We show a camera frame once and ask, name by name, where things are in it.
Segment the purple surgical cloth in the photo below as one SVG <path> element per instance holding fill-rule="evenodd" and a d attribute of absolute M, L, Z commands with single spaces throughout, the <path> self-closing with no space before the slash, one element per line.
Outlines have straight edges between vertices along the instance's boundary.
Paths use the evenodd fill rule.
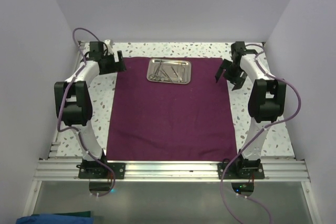
<path fill-rule="evenodd" d="M 117 75 L 107 143 L 111 161 L 216 161 L 237 153 L 219 58 L 192 58 L 191 81 L 147 80 L 148 58 L 128 58 Z"/>

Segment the steel scissors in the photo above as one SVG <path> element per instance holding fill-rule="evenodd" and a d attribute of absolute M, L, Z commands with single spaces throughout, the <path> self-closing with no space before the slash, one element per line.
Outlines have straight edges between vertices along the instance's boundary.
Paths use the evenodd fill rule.
<path fill-rule="evenodd" d="M 150 80 L 160 81 L 161 77 L 159 76 L 159 71 L 161 69 L 161 64 L 162 62 L 160 61 L 154 72 L 151 75 L 149 75 Z"/>

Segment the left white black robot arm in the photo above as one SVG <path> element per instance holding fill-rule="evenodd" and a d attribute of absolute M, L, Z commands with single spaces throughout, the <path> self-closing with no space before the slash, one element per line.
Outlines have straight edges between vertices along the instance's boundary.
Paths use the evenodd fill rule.
<path fill-rule="evenodd" d="M 82 163 L 92 164 L 97 178 L 109 172 L 106 156 L 98 143 L 93 126 L 93 104 L 89 86 L 98 76 L 126 71 L 122 51 L 115 51 L 111 40 L 91 41 L 79 48 L 81 60 L 74 73 L 54 84 L 58 133 L 71 132 L 82 153 Z"/>

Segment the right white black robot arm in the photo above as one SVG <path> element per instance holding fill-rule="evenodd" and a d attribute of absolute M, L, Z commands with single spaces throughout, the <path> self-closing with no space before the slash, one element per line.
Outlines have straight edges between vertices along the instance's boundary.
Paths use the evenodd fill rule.
<path fill-rule="evenodd" d="M 238 157 L 231 164 L 236 176 L 246 178 L 260 164 L 262 146 L 268 134 L 266 126 L 283 114 L 287 85 L 265 69 L 257 60 L 257 51 L 246 48 L 245 42 L 237 41 L 230 48 L 231 60 L 222 61 L 215 80 L 225 78 L 233 85 L 233 91 L 241 89 L 247 78 L 253 83 L 248 101 L 250 127 Z"/>

